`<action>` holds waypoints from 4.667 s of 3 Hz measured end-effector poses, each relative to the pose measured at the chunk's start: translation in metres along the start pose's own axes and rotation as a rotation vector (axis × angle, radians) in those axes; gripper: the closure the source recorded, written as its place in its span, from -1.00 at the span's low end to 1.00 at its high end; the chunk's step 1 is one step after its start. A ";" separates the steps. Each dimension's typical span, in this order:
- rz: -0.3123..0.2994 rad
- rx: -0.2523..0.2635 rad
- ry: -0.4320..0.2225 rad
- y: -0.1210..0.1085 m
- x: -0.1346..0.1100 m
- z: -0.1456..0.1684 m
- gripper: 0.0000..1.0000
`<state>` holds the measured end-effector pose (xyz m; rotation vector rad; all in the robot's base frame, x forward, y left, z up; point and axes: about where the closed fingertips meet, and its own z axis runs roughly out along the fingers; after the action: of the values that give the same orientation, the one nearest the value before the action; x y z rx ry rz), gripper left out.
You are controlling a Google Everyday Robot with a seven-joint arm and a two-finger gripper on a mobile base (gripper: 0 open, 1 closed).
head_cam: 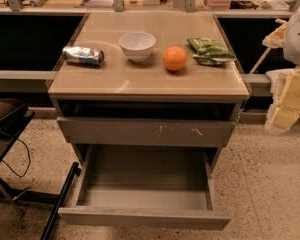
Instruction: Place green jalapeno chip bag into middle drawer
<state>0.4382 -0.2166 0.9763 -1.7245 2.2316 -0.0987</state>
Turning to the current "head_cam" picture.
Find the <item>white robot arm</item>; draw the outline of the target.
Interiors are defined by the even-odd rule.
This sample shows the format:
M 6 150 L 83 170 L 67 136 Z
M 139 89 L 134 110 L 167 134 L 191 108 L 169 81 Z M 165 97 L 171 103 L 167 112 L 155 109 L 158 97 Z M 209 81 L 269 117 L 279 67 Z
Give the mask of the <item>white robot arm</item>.
M 300 6 L 289 21 L 268 35 L 262 44 L 282 47 L 284 58 L 296 65 L 294 69 L 272 70 L 266 74 L 271 81 L 273 103 L 264 127 L 271 134 L 282 134 L 300 118 Z

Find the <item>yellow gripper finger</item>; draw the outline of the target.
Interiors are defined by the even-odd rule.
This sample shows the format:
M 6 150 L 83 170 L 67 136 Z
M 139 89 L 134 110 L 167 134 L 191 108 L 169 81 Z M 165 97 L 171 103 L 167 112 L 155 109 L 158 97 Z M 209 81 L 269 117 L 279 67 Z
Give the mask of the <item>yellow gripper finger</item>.
M 277 18 L 275 22 L 279 24 L 279 27 L 267 35 L 262 41 L 262 44 L 268 48 L 282 48 L 284 46 L 284 34 L 287 22 L 279 18 Z
M 296 67 L 286 78 L 283 88 L 273 94 L 264 128 L 271 134 L 282 134 L 300 118 L 300 67 Z

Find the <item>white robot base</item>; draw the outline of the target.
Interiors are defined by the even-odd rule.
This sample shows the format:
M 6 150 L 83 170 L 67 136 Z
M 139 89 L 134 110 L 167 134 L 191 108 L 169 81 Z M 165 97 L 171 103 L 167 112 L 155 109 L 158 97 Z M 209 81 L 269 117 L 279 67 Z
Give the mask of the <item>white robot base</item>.
M 270 79 L 270 93 L 278 93 L 285 84 L 285 78 L 293 71 L 292 68 L 276 69 L 266 73 L 266 76 Z

